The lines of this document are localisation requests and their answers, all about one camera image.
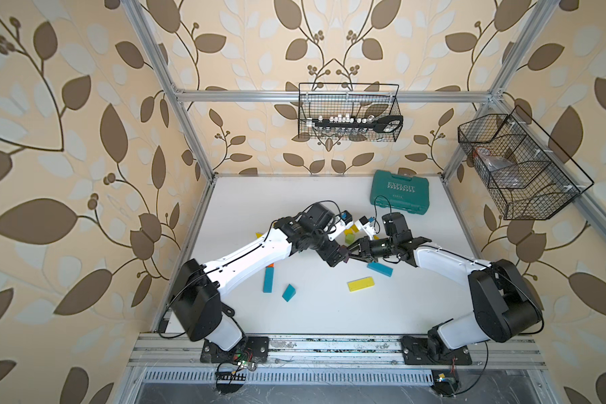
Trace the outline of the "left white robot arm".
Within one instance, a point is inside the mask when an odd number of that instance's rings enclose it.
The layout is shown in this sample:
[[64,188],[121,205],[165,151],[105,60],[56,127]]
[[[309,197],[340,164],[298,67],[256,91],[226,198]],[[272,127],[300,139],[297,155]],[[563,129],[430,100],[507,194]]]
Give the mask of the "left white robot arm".
[[264,235],[225,257],[204,264],[186,261],[167,304],[182,328],[177,335],[202,341],[205,363],[264,363],[269,338],[248,336],[225,303],[226,296],[259,270],[308,249],[331,268],[348,261],[348,249],[336,239],[352,225],[350,213],[333,213],[320,201],[273,221]]

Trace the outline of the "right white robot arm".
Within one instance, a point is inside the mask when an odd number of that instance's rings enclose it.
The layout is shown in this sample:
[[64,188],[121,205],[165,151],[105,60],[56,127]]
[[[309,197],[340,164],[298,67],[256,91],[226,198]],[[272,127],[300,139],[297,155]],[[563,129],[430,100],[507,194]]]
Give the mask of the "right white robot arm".
[[384,215],[385,237],[375,238],[375,222],[362,217],[356,222],[365,236],[350,243],[349,255],[367,264],[395,258],[414,268],[427,269],[451,279],[469,291],[472,310],[440,323],[424,338],[404,336],[401,340],[408,364],[469,365],[466,347],[473,343],[505,343],[543,326],[542,309],[515,264],[470,259],[439,247],[426,237],[415,237],[399,212]]

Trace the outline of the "long teal block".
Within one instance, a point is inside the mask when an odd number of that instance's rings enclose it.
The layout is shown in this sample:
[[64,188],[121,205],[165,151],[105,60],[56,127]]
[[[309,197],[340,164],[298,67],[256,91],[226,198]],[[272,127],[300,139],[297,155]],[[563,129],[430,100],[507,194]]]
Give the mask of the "long teal block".
[[263,292],[270,294],[274,287],[274,267],[266,267],[264,270]]
[[377,272],[378,274],[382,274],[383,276],[386,276],[386,277],[392,277],[392,274],[393,274],[393,269],[391,267],[388,267],[384,264],[380,264],[377,262],[368,263],[367,268]]

